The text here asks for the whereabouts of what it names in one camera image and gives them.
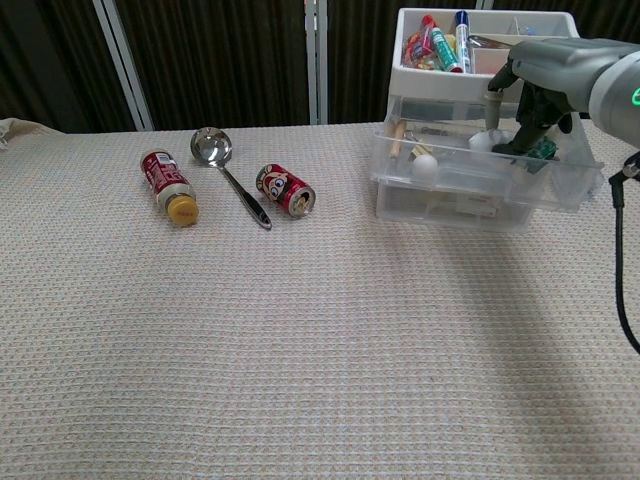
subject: metal ladle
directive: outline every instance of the metal ladle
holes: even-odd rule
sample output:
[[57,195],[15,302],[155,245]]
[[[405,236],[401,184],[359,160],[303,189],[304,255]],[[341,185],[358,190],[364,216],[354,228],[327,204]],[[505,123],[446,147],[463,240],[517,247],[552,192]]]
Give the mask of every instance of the metal ladle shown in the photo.
[[258,201],[229,173],[225,165],[231,160],[231,140],[222,130],[205,127],[191,137],[191,154],[200,163],[216,167],[236,191],[242,203],[262,228],[271,230],[271,220]]

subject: tablecloth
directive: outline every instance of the tablecloth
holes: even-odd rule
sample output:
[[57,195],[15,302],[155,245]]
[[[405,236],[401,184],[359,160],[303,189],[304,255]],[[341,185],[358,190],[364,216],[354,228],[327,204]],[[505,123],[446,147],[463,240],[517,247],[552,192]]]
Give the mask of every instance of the tablecloth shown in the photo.
[[[230,129],[259,228],[192,132],[26,135],[0,152],[4,478],[640,478],[640,357],[614,301],[610,193],[526,234],[382,221],[375,125]],[[604,173],[631,147],[586,128]],[[200,219],[139,170],[172,152]],[[626,184],[640,329],[640,185]]]

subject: dark curtain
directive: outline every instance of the dark curtain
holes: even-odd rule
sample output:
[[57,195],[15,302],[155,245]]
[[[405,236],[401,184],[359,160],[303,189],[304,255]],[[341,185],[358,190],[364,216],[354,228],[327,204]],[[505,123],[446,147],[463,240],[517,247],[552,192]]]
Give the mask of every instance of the dark curtain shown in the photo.
[[309,123],[302,0],[118,0],[155,128]]
[[475,0],[329,0],[329,122],[384,119],[400,8],[475,5]]
[[0,118],[134,130],[91,0],[0,2]]
[[640,43],[638,0],[495,0],[493,8],[569,12],[581,37]]

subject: plastic storage box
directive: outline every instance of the plastic storage box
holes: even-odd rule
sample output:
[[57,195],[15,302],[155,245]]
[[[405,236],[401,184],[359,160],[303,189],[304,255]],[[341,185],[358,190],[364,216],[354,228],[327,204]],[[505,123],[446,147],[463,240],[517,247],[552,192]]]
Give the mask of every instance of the plastic storage box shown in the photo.
[[[373,139],[371,178],[379,183],[377,215],[523,231],[536,208],[577,210],[602,182],[602,164],[595,162],[577,114],[570,134],[556,127],[549,131],[547,136],[558,147],[552,160],[474,151],[469,139],[485,130],[484,94],[493,75],[424,71],[400,64],[402,44],[418,30],[424,15],[433,15],[448,32],[456,11],[400,10],[387,116]],[[578,36],[573,18],[561,12],[469,11],[469,17],[471,34],[506,43]],[[523,36],[523,31],[537,36]],[[499,128],[512,134],[519,129],[515,116],[521,83],[505,95],[501,108]],[[394,131],[401,121],[406,122],[406,132],[396,139]],[[437,160],[427,175],[413,161],[422,153]]]

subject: ladle handle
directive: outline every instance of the ladle handle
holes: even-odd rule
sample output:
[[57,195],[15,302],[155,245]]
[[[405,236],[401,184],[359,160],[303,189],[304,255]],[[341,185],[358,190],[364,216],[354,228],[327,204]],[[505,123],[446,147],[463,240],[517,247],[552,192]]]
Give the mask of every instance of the ladle handle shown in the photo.
[[256,222],[258,222],[262,228],[271,230],[271,220],[269,219],[267,212],[265,212],[264,208],[262,208],[262,205],[260,205],[258,201],[253,198],[253,196],[249,194],[249,192],[247,192],[242,185],[238,183],[235,177],[231,175],[229,170],[227,170],[226,168],[221,168],[220,170],[227,178],[233,189],[240,197],[240,200],[242,200],[242,203],[244,203],[244,206],[247,207],[247,210],[249,210],[249,213],[256,220]]

